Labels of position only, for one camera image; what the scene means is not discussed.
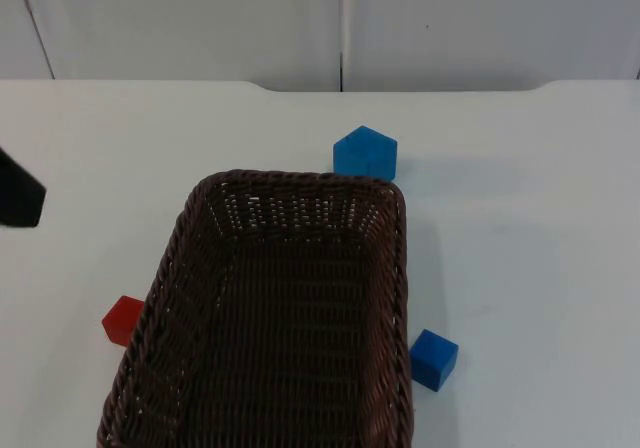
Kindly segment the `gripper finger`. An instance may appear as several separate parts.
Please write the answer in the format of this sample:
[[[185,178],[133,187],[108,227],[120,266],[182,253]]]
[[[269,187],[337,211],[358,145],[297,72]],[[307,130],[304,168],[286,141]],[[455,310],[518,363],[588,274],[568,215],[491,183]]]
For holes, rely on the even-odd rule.
[[[46,188],[4,150],[0,151],[0,223],[35,228],[40,221]]]

